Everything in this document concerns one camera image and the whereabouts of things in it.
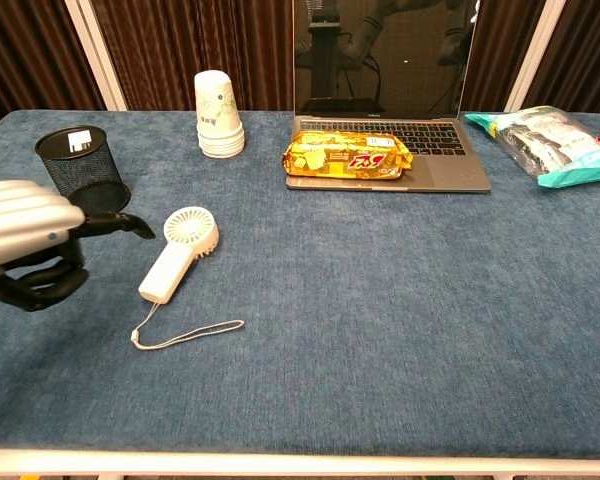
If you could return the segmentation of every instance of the white handheld fan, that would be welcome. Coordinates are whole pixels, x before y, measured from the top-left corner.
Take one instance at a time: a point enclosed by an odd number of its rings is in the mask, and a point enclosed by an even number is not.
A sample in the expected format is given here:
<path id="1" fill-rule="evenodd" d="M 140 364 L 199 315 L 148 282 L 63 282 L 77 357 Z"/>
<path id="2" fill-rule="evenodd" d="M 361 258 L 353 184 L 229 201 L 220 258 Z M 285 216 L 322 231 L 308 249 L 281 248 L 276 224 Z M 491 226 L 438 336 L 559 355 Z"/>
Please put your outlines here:
<path id="1" fill-rule="evenodd" d="M 160 305 L 167 303 L 191 263 L 216 248 L 220 233 L 211 212 L 202 207 L 186 207 L 173 212 L 164 223 L 167 246 L 147 273 L 138 292 L 153 302 L 147 318 L 131 333 L 131 341 L 140 350 L 157 350 L 197 337 L 236 330 L 243 320 L 231 320 L 192 330 L 158 345 L 142 345 L 140 329 L 149 321 Z"/>

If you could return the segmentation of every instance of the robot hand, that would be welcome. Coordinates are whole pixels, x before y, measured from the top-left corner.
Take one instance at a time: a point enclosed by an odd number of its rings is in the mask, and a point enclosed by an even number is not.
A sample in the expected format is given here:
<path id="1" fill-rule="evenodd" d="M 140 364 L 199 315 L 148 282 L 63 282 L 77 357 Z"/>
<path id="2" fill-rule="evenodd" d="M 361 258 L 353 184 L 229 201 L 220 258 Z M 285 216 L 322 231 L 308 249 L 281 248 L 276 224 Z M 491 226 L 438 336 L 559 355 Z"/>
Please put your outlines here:
<path id="1" fill-rule="evenodd" d="M 87 280 L 78 239 L 132 231 L 155 238 L 140 218 L 85 215 L 60 195 L 27 180 L 0 182 L 0 301 L 26 311 L 61 302 Z M 58 258 L 55 265 L 13 279 L 6 272 Z"/>

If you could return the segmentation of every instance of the table edge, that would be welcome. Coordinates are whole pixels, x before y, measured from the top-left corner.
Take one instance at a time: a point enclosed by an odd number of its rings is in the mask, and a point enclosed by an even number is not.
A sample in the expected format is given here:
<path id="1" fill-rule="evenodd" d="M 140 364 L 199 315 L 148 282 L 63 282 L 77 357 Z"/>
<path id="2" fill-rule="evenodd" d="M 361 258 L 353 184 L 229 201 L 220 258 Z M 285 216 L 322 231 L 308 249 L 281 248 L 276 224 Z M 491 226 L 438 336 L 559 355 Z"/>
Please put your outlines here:
<path id="1" fill-rule="evenodd" d="M 600 475 L 600 460 L 0 449 L 1 475 Z"/>

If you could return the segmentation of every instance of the paper cup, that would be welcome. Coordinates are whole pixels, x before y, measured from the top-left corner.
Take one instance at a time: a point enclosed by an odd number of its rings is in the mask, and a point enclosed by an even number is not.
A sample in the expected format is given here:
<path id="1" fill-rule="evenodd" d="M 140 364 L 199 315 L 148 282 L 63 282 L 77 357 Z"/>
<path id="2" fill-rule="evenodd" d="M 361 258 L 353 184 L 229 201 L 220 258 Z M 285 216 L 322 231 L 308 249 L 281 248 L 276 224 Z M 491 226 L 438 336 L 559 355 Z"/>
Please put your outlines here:
<path id="1" fill-rule="evenodd" d="M 242 128 L 229 76 L 207 70 L 194 77 L 198 132 L 208 138 L 225 138 Z"/>
<path id="2" fill-rule="evenodd" d="M 244 148 L 244 130 L 240 129 L 236 134 L 224 138 L 207 138 L 198 133 L 198 145 L 208 157 L 227 158 L 237 155 Z"/>

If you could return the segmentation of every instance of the plastic bag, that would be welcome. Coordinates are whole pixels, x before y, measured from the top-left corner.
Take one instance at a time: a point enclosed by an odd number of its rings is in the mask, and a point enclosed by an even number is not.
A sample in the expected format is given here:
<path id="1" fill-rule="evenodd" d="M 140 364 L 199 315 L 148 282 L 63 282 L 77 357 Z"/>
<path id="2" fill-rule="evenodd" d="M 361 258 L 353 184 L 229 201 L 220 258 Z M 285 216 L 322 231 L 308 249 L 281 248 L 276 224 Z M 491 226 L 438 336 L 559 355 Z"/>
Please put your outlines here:
<path id="1" fill-rule="evenodd" d="M 568 187 L 600 181 L 600 137 L 554 107 L 514 113 L 468 113 L 538 185 Z"/>

